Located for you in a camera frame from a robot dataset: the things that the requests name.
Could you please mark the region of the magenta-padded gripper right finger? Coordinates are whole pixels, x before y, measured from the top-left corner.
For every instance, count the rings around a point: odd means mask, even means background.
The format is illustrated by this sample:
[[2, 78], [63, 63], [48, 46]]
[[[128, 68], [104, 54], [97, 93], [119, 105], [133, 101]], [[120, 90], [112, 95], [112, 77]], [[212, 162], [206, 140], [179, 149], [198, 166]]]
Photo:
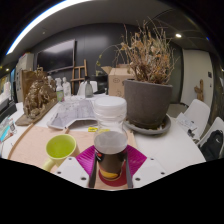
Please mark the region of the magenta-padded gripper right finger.
[[126, 147], [126, 179], [128, 188], [140, 188], [166, 176], [155, 158], [146, 157], [134, 147]]

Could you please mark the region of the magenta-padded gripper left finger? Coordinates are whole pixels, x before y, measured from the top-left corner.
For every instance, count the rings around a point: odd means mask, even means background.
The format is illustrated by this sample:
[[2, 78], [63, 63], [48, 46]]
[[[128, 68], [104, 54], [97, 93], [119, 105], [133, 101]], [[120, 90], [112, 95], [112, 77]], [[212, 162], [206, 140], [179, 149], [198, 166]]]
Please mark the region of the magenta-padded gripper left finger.
[[97, 161], [95, 147], [90, 146], [76, 157], [68, 157], [55, 174], [84, 188], [93, 188], [96, 182]]

